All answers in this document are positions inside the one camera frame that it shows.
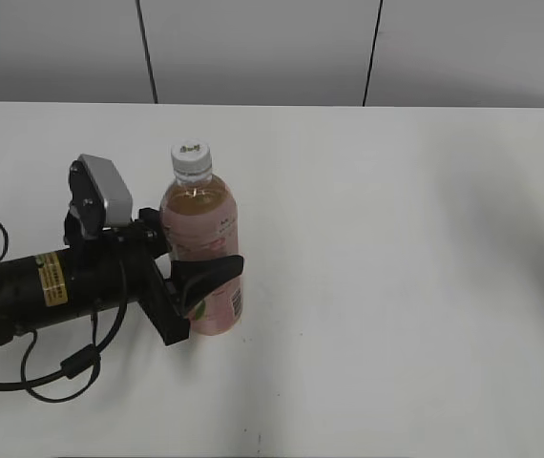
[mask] yellow label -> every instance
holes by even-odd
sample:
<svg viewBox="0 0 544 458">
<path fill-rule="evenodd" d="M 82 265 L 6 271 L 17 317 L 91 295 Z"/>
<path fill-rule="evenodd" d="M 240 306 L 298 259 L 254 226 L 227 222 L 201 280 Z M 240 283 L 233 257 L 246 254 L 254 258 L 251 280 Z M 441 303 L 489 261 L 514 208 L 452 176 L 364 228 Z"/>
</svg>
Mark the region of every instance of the yellow label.
<svg viewBox="0 0 544 458">
<path fill-rule="evenodd" d="M 45 253 L 34 257 L 39 268 L 39 277 L 43 286 L 43 296 L 48 307 L 60 305 L 69 301 L 66 283 L 60 260 L 55 252 Z"/>
</svg>

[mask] white wall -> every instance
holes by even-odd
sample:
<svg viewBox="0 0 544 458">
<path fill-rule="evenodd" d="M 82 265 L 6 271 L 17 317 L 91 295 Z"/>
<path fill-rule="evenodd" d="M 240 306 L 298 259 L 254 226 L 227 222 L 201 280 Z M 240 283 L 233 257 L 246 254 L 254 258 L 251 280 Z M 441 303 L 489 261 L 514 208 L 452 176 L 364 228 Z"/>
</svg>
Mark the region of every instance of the white wall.
<svg viewBox="0 0 544 458">
<path fill-rule="evenodd" d="M 0 100 L 150 102 L 133 0 L 0 0 Z"/>
<path fill-rule="evenodd" d="M 141 0 L 161 103 L 360 105 L 379 0 Z M 134 0 L 0 0 L 0 100 L 152 95 Z M 544 0 L 386 0 L 369 105 L 544 107 Z"/>
<path fill-rule="evenodd" d="M 377 0 L 143 0 L 163 103 L 360 105 Z"/>
<path fill-rule="evenodd" d="M 544 107 L 544 0 L 387 0 L 368 104 Z"/>
</svg>

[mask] liquid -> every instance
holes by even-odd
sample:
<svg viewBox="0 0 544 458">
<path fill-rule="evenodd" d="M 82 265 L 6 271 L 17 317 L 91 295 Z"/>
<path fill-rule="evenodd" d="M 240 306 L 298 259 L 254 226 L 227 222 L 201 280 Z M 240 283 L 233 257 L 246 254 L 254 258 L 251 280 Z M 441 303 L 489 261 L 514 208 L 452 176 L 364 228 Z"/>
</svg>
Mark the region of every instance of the liquid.
<svg viewBox="0 0 544 458">
<path fill-rule="evenodd" d="M 212 260 L 238 254 L 236 202 L 221 178 L 193 184 L 175 181 L 160 213 L 172 258 Z M 216 335 L 231 328 L 241 312 L 241 280 L 233 279 L 198 304 L 189 318 L 196 332 Z"/>
</svg>

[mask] black object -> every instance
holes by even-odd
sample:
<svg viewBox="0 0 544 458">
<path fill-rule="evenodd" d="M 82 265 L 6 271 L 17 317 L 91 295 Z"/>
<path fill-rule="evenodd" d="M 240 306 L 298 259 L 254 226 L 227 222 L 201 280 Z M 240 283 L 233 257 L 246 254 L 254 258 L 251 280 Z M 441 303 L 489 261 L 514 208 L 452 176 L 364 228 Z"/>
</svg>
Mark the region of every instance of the black object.
<svg viewBox="0 0 544 458">
<path fill-rule="evenodd" d="M 137 220 L 131 221 L 129 216 L 126 219 L 132 205 L 129 193 L 128 205 L 125 198 L 114 200 L 126 196 L 127 189 L 117 189 L 125 186 L 123 181 L 119 178 L 118 183 L 118 174 L 113 176 L 116 169 L 110 161 L 107 164 L 94 159 L 99 158 L 88 157 L 90 171 L 86 170 L 87 162 L 85 168 L 80 161 L 71 166 L 73 200 L 64 237 L 69 248 L 0 261 L 0 345 L 14 336 L 29 332 L 33 335 L 22 362 L 22 381 L 0 383 L 0 391 L 27 389 L 37 399 L 48 402 L 73 399 L 74 395 L 49 400 L 31 389 L 61 377 L 73 378 L 93 367 L 89 386 L 99 371 L 100 352 L 121 326 L 128 302 L 140 304 L 164 344 L 174 344 L 189 337 L 189 312 L 219 286 L 242 273 L 243 258 L 231 256 L 199 262 L 173 261 L 171 277 L 164 279 L 155 263 L 156 258 L 168 252 L 158 211 L 144 208 Z M 104 228 L 110 220 L 121 222 Z M 2 260 L 8 235 L 1 223 L 0 228 L 5 239 Z M 112 307 L 119 307 L 117 316 L 102 342 L 95 343 L 94 325 L 93 342 L 65 359 L 59 370 L 35 380 L 25 379 L 26 358 L 36 342 L 36 329 L 85 315 L 92 315 L 97 323 L 97 312 Z"/>
</svg>

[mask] bottle label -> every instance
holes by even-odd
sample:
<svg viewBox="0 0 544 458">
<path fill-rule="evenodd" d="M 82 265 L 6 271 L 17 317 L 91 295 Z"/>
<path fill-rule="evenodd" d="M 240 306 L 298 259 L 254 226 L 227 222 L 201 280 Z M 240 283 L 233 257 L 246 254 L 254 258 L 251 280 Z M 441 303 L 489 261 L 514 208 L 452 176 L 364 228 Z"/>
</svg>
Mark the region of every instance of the bottle label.
<svg viewBox="0 0 544 458">
<path fill-rule="evenodd" d="M 181 215 L 165 208 L 162 224 L 175 260 L 213 260 L 238 254 L 238 212 L 232 198 L 204 215 Z M 232 327 L 241 312 L 241 280 L 233 279 L 194 307 L 189 318 L 195 331 L 211 335 Z"/>
</svg>

